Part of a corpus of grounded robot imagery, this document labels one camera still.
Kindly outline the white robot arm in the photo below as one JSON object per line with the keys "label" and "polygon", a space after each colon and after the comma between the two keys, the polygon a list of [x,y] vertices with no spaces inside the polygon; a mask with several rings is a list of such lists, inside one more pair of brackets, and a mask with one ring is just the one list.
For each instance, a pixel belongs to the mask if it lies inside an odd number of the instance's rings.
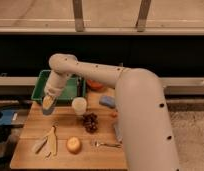
{"label": "white robot arm", "polygon": [[53,99],[61,95],[73,74],[115,89],[128,171],[181,171],[163,86],[156,74],[81,62],[70,54],[52,55],[49,66],[44,92]]}

